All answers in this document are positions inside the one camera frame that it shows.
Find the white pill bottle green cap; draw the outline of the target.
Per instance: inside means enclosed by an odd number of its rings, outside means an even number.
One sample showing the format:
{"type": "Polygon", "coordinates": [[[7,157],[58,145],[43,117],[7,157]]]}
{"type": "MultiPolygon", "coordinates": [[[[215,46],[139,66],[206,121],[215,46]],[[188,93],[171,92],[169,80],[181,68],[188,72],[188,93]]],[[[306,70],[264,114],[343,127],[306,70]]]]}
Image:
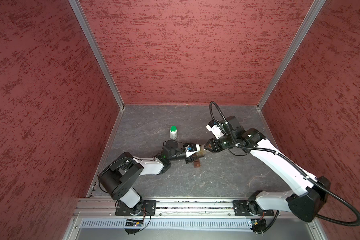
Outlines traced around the white pill bottle green cap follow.
{"type": "Polygon", "coordinates": [[[178,129],[176,126],[171,126],[170,128],[170,139],[176,140],[178,138],[178,129]]]}

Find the brown weekly pill organizer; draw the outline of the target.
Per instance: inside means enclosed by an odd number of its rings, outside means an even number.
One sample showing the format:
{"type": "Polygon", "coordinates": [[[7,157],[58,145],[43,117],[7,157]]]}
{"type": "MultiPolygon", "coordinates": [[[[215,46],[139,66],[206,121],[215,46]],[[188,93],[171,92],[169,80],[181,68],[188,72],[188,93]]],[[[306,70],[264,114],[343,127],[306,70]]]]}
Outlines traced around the brown weekly pill organizer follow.
{"type": "Polygon", "coordinates": [[[195,168],[199,168],[200,166],[201,166],[200,160],[195,160],[195,161],[194,161],[194,167],[195,167],[195,168]]]}

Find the small clear orange-cap bottle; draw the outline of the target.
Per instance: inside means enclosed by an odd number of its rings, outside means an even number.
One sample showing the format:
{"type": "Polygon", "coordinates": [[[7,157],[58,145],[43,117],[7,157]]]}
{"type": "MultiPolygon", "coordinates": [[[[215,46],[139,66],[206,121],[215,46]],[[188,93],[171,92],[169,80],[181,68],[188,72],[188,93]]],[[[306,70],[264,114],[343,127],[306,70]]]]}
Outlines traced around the small clear orange-cap bottle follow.
{"type": "Polygon", "coordinates": [[[203,146],[200,146],[200,150],[197,152],[197,156],[200,157],[200,158],[202,158],[203,156],[206,155],[206,152],[207,152],[207,151],[204,149],[204,147],[203,147],[203,146]]]}

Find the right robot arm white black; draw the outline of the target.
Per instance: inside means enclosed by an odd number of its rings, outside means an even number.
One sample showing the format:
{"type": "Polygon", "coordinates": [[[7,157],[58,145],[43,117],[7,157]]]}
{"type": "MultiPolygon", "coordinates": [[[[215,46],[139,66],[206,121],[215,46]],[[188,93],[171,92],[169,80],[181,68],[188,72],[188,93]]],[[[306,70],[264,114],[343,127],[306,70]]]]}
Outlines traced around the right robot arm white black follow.
{"type": "Polygon", "coordinates": [[[268,210],[284,211],[309,223],[326,203],[328,194],[308,179],[313,179],[322,187],[329,187],[329,180],[324,177],[316,178],[305,170],[298,171],[281,157],[281,152],[258,130],[245,130],[234,116],[228,117],[226,123],[210,121],[206,128],[214,135],[205,144],[206,150],[219,153],[237,147],[261,160],[290,187],[286,192],[258,190],[253,193],[246,207],[251,215],[259,216],[268,210]]]}

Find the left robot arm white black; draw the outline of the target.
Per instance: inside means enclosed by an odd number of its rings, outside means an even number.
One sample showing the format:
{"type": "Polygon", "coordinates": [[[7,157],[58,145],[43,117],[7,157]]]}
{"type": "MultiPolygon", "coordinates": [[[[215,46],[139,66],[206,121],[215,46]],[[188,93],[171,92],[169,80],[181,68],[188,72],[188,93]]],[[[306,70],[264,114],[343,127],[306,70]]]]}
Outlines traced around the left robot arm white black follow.
{"type": "Polygon", "coordinates": [[[151,158],[134,157],[129,152],[122,153],[98,175],[102,191],[114,201],[122,202],[129,213],[139,215],[144,210],[143,198],[133,188],[140,176],[161,175],[170,169],[173,161],[184,160],[193,163],[203,156],[198,144],[168,140],[163,142],[162,151],[151,158]]]}

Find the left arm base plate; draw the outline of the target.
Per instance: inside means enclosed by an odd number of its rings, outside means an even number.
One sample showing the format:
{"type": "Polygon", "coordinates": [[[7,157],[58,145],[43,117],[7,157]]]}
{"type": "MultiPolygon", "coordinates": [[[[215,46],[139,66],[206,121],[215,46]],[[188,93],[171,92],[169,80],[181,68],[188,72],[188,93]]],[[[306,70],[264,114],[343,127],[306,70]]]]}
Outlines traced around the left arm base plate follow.
{"type": "Polygon", "coordinates": [[[129,208],[125,203],[118,200],[115,203],[116,216],[154,216],[156,211],[157,201],[155,200],[140,200],[136,206],[129,208]]]}

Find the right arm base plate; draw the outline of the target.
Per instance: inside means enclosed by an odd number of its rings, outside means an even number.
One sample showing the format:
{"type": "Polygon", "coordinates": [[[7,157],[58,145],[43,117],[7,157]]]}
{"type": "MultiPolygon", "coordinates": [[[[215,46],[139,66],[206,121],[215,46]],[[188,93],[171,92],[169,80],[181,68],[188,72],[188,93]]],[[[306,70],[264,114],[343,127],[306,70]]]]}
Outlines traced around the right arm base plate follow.
{"type": "Polygon", "coordinates": [[[240,217],[271,217],[273,210],[262,210],[255,201],[233,201],[235,216],[240,217]]]}

